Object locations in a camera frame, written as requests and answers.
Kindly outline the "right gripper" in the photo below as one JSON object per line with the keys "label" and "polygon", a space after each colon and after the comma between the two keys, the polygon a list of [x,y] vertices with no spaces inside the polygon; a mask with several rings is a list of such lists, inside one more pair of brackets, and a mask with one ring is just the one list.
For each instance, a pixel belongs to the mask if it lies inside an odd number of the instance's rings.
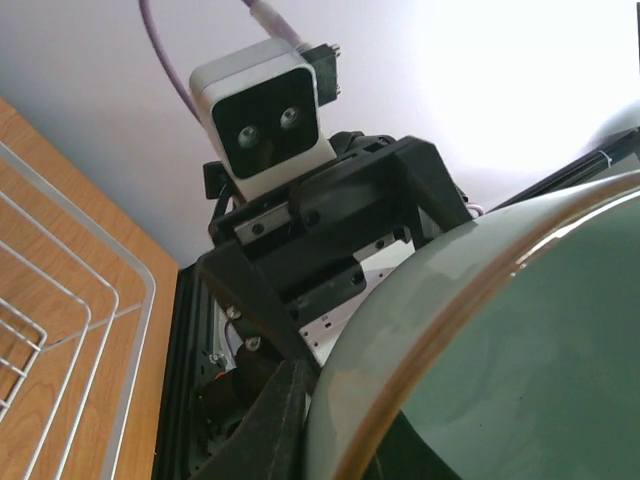
{"label": "right gripper", "polygon": [[433,144],[364,137],[328,165],[213,219],[214,247],[197,267],[242,339],[265,339],[318,375],[300,329],[364,290],[363,259],[385,241],[422,247],[470,218]]}

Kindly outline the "white wire dish rack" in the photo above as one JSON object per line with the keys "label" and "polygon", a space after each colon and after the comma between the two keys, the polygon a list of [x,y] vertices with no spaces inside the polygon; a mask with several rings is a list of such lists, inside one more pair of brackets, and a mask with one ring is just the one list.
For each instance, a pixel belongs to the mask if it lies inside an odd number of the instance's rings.
{"label": "white wire dish rack", "polygon": [[156,293],[149,269],[1,150],[1,475],[111,479]]}

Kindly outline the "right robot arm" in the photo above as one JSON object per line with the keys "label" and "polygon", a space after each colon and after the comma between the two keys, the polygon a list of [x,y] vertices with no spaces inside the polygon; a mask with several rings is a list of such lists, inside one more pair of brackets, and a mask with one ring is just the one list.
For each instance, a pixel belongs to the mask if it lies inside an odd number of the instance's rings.
{"label": "right robot arm", "polygon": [[470,220],[436,147],[356,138],[353,150],[209,226],[198,269],[243,338],[320,369],[301,328],[366,287],[362,261],[387,243],[422,247]]}

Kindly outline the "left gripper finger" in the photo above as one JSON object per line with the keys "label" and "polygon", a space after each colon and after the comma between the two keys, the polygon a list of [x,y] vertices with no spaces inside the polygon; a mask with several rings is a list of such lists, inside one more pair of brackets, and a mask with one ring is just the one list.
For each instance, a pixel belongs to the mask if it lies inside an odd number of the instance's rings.
{"label": "left gripper finger", "polygon": [[301,361],[284,361],[199,479],[301,479],[307,386]]}

